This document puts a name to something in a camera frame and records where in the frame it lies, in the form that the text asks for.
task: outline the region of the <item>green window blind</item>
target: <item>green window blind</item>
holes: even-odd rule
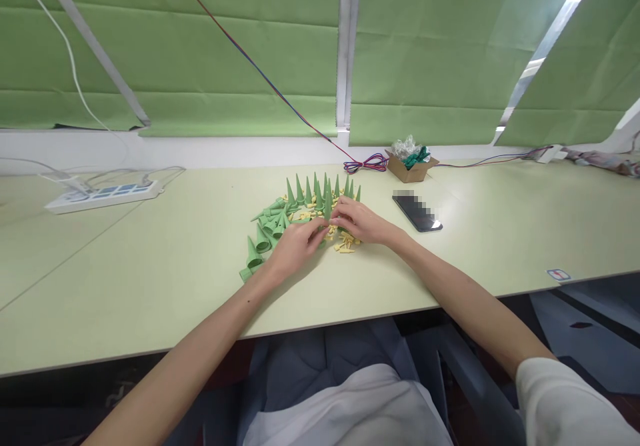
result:
[[[565,0],[360,0],[351,144],[483,144]]]
[[[640,96],[640,0],[582,0],[499,145],[599,143]]]
[[[312,136],[195,0],[74,0],[151,119],[146,136]],[[202,0],[335,135],[339,0]]]
[[[139,121],[57,0],[42,0],[69,38],[85,98],[109,128]],[[48,129],[56,123],[102,129],[86,112],[62,36],[35,0],[0,0],[0,127]]]

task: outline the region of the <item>left hand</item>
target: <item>left hand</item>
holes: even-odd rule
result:
[[[298,271],[318,249],[328,232],[327,226],[329,223],[321,217],[313,218],[308,223],[290,225],[260,270],[266,269],[278,281],[284,281]]]

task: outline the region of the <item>white sleeve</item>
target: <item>white sleeve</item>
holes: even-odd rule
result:
[[[527,359],[515,382],[527,446],[640,445],[618,410],[559,361]]]

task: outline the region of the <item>white shirt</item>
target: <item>white shirt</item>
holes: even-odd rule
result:
[[[640,445],[618,410],[558,361],[528,359],[516,385],[528,446]],[[340,386],[273,413],[258,413],[245,446],[452,445],[429,392],[378,364]]]

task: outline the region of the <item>hand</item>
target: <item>hand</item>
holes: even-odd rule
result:
[[[390,240],[402,232],[368,207],[350,197],[340,196],[331,212],[330,224],[345,228],[354,237],[366,243],[388,245]]]
[[[290,225],[259,271],[266,269],[272,272],[278,281],[284,281],[315,253],[328,232],[327,226],[329,223],[321,217],[313,218],[308,223]]]

